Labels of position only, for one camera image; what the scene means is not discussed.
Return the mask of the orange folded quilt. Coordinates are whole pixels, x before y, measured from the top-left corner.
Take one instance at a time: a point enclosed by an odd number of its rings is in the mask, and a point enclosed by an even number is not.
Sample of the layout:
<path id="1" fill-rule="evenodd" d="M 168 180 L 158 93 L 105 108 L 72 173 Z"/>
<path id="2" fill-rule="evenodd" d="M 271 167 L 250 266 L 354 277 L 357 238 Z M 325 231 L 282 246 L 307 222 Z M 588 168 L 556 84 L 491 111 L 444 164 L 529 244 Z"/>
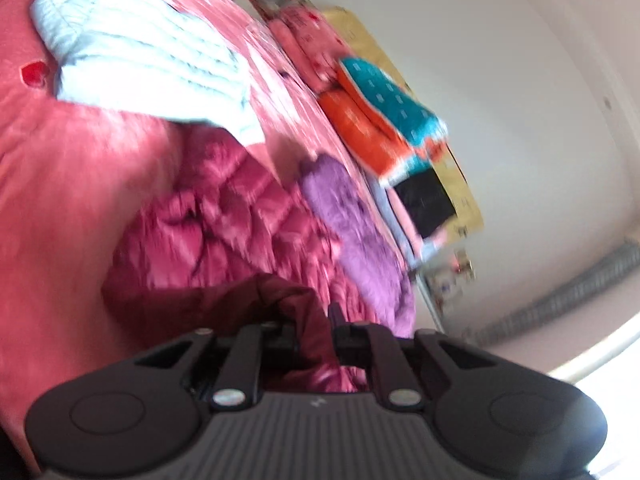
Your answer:
<path id="1" fill-rule="evenodd" d="M 411 146 L 386 136 L 338 83 L 320 94 L 319 104 L 352 156 L 381 183 L 393 185 L 431 167 L 427 160 L 413 160 Z"/>

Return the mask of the purple quilted jacket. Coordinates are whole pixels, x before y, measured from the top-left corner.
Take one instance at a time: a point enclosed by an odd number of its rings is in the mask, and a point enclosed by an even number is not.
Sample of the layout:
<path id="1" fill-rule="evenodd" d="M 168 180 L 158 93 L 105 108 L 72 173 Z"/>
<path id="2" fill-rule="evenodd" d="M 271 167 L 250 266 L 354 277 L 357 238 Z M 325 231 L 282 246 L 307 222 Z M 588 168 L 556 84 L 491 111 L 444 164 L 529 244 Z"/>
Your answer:
<path id="1" fill-rule="evenodd" d="M 340 240 L 340 263 L 362 299 L 394 335 L 411 336 L 416 302 L 408 274 L 347 169 L 320 154 L 300 163 L 298 185 L 310 209 Z"/>

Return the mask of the teal polka dot quilt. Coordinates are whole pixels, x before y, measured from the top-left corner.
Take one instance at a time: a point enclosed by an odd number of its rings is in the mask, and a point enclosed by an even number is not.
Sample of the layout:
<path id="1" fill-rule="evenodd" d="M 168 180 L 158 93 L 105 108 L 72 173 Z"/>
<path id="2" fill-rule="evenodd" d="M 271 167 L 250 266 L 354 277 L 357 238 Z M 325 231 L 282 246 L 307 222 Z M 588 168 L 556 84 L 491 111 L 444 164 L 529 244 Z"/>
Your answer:
<path id="1" fill-rule="evenodd" d="M 429 143 L 447 140 L 446 124 L 378 66 L 363 58 L 342 58 L 336 80 L 390 139 L 399 139 L 412 148 L 426 148 Z"/>

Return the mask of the pink folded blanket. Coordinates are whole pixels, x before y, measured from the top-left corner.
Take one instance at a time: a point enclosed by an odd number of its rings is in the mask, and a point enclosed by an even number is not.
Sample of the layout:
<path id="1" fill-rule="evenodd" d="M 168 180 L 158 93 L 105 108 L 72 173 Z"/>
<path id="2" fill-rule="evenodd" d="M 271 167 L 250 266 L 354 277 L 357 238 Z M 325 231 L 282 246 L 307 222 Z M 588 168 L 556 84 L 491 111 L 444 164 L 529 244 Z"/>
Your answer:
<path id="1" fill-rule="evenodd" d="M 375 206 L 410 269 L 433 258 L 447 244 L 448 235 L 443 226 L 423 238 L 395 191 L 382 188 L 374 177 L 366 176 L 366 180 Z"/>

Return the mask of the light blue down jacket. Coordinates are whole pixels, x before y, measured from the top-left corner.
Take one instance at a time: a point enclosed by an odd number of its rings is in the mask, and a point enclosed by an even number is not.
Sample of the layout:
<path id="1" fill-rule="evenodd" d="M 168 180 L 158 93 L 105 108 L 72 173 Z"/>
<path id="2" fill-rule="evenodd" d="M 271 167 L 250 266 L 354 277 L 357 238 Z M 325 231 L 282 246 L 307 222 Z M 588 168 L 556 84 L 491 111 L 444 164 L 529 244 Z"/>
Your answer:
<path id="1" fill-rule="evenodd" d="M 204 18 L 167 0 L 35 0 L 30 13 L 58 63 L 57 99 L 264 142 L 250 66 Z"/>

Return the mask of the magenta quilted down jacket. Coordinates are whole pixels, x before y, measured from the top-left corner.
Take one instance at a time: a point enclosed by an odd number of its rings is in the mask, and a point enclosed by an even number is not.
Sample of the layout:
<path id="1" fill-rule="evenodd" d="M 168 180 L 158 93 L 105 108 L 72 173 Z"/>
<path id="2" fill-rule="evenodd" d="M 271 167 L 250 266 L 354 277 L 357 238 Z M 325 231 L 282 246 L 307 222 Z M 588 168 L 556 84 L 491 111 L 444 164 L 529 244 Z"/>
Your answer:
<path id="1" fill-rule="evenodd" d="M 226 130 L 198 127 L 184 140 L 174 190 L 126 229 L 102 294 L 145 347 L 197 328 L 229 337 L 248 324 L 292 323 L 302 364 L 272 388 L 363 391 L 363 371 L 337 361 L 328 311 L 339 307 L 348 322 L 375 322 L 376 314 L 339 253 L 297 188 Z"/>

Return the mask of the grey corrugated pipe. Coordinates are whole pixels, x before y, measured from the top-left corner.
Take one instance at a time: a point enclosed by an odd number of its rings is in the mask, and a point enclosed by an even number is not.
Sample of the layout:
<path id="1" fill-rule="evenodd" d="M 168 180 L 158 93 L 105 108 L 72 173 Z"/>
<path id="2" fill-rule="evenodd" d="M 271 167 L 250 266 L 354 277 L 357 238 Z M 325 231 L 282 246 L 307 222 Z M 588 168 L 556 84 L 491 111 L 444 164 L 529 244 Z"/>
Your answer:
<path id="1" fill-rule="evenodd" d="M 627 238 L 589 269 L 548 295 L 519 308 L 495 322 L 467 330 L 462 338 L 480 348 L 502 344 L 544 327 L 563 315 L 601 296 L 639 270 L 639 243 Z"/>

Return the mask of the black folded garment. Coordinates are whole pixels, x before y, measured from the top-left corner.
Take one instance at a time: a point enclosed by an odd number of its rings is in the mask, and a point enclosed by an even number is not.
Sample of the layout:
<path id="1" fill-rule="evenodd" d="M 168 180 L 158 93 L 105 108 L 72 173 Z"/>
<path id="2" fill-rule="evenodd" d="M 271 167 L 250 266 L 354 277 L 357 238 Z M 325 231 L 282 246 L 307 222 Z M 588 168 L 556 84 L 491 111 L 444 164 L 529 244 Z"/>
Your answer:
<path id="1" fill-rule="evenodd" d="M 454 204 L 433 168 L 405 178 L 394 186 L 394 191 L 422 238 L 430 237 L 456 215 Z"/>

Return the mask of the pink fleece bed cover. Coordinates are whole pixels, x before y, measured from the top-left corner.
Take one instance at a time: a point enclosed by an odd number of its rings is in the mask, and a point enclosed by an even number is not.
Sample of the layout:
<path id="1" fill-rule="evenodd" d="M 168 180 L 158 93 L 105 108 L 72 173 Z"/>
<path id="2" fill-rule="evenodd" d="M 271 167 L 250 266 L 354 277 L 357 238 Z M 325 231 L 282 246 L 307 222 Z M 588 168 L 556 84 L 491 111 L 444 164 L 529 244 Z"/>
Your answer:
<path id="1" fill-rule="evenodd" d="M 250 153 L 282 182 L 306 155 L 339 159 L 400 259 L 356 162 L 267 26 L 232 0 L 169 1 L 212 22 L 250 64 L 266 137 Z M 30 404 L 138 350 L 101 286 L 125 226 L 172 187 L 182 137 L 158 118 L 55 99 L 33 2 L 1 0 L 1 429 L 37 469 L 24 435 Z"/>

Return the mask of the yellow headboard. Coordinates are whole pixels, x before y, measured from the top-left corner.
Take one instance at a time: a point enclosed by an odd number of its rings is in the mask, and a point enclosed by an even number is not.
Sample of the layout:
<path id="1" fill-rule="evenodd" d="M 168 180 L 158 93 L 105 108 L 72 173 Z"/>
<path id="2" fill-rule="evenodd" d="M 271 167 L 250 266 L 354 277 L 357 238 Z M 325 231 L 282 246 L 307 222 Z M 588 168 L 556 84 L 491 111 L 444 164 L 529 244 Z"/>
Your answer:
<path id="1" fill-rule="evenodd" d="M 408 142 L 416 154 L 415 162 L 427 160 L 432 164 L 454 206 L 454 215 L 444 223 L 446 242 L 460 242 L 483 229 L 480 207 L 447 143 L 445 123 L 416 100 L 405 78 L 356 14 L 339 6 L 326 9 L 322 14 L 358 58 L 376 66 L 378 74 L 398 89 L 398 103 L 376 106 L 374 114 L 383 118 L 386 128 L 395 128 L 401 139 Z"/>

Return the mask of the pink heart pillow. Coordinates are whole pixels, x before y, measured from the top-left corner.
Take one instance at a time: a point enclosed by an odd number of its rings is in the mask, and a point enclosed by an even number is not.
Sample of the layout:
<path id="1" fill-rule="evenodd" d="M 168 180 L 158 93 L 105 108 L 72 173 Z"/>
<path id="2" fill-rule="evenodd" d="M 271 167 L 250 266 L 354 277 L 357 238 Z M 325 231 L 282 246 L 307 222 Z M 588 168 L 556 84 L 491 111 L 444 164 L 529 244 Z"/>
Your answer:
<path id="1" fill-rule="evenodd" d="M 355 55 L 324 15 L 309 6 L 288 6 L 268 22 L 268 28 L 314 93 L 331 88 L 341 59 Z"/>

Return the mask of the white nightstand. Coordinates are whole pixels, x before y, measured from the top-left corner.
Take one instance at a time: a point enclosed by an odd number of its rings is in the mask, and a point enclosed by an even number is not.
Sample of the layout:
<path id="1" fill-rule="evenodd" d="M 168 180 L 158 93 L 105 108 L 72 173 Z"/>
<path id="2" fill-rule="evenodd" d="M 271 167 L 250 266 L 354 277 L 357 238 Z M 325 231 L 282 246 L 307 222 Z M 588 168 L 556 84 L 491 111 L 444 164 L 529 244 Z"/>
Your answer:
<path id="1" fill-rule="evenodd" d="M 475 271 L 468 254 L 464 249 L 458 249 L 445 260 L 428 260 L 416 270 L 414 278 L 436 330 L 446 333 L 447 310 L 475 281 Z"/>

